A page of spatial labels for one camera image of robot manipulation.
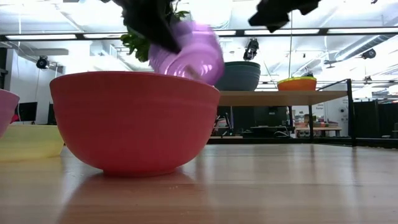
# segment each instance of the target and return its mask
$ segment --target shelf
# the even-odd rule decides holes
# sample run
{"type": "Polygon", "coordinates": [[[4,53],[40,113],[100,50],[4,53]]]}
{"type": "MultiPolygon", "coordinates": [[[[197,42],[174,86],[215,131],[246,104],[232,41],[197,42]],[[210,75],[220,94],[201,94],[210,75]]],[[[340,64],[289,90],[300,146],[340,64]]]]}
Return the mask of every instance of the shelf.
{"type": "Polygon", "coordinates": [[[210,136],[210,139],[242,139],[243,136],[210,136]]]}
{"type": "Polygon", "coordinates": [[[221,91],[219,106],[308,106],[347,96],[347,91],[221,91]]]}
{"type": "MultiPolygon", "coordinates": [[[[314,131],[341,131],[342,127],[323,127],[323,128],[313,128],[314,131]]],[[[309,131],[310,128],[296,128],[296,131],[309,131]]]]}

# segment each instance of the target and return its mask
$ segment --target fluorescent light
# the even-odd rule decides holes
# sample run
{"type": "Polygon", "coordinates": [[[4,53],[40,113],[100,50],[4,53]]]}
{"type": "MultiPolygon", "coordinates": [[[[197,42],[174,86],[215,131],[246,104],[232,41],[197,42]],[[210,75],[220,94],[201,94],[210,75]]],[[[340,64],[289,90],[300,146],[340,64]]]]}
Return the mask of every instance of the fluorescent light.
{"type": "Polygon", "coordinates": [[[290,34],[317,34],[319,29],[281,29],[270,33],[269,30],[246,30],[244,35],[290,35],[290,34]]]}
{"type": "Polygon", "coordinates": [[[354,28],[354,29],[329,29],[328,34],[375,34],[380,32],[398,32],[398,27],[354,28]]]}
{"type": "Polygon", "coordinates": [[[214,31],[217,35],[235,35],[235,30],[215,30],[214,31]]]}
{"type": "Polygon", "coordinates": [[[7,35],[9,40],[56,40],[76,39],[74,34],[43,34],[43,35],[7,35]]]}
{"type": "Polygon", "coordinates": [[[245,30],[244,35],[270,35],[269,30],[245,30]]]}
{"type": "Polygon", "coordinates": [[[222,37],[222,38],[218,39],[218,41],[222,42],[222,43],[226,43],[226,42],[233,42],[234,40],[232,38],[224,38],[224,37],[222,37]]]}
{"type": "Polygon", "coordinates": [[[276,88],[277,82],[274,84],[258,84],[257,88],[258,89],[270,89],[270,88],[276,88]]]}
{"type": "Polygon", "coordinates": [[[120,38],[123,34],[84,34],[89,39],[120,38]]]}
{"type": "Polygon", "coordinates": [[[319,33],[319,29],[282,29],[277,30],[273,34],[317,34],[319,33]]]}
{"type": "MultiPolygon", "coordinates": [[[[38,3],[38,2],[45,2],[45,3],[48,3],[48,4],[61,4],[62,0],[51,0],[51,1],[35,0],[35,1],[33,1],[33,3],[38,3]]],[[[27,4],[27,3],[30,3],[30,2],[27,2],[25,0],[1,0],[0,1],[0,6],[27,4]]]]}

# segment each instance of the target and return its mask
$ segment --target red bowl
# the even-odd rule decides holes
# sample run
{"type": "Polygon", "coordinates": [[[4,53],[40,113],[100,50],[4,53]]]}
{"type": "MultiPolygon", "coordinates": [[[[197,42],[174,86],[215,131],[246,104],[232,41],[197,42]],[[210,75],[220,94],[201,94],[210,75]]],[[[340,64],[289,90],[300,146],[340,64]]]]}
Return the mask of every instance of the red bowl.
{"type": "Polygon", "coordinates": [[[146,72],[85,72],[50,83],[65,144],[106,174],[173,172],[205,146],[219,91],[185,78],[146,72]]]}

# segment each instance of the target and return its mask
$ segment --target yellow container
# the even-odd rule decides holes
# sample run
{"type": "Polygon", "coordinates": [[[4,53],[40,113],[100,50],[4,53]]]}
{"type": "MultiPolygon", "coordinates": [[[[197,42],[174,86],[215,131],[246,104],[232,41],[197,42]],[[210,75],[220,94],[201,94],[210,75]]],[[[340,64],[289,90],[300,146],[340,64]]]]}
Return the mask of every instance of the yellow container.
{"type": "Polygon", "coordinates": [[[0,139],[0,162],[59,156],[63,140],[54,125],[10,125],[0,139]]]}

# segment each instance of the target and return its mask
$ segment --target monitor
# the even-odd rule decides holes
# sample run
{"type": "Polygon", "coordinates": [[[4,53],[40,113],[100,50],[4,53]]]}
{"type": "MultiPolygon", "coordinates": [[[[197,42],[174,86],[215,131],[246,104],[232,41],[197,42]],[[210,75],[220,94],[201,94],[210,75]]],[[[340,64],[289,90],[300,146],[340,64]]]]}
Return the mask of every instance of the monitor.
{"type": "Polygon", "coordinates": [[[35,121],[37,113],[37,102],[19,103],[15,108],[15,114],[19,116],[20,121],[35,121]]]}

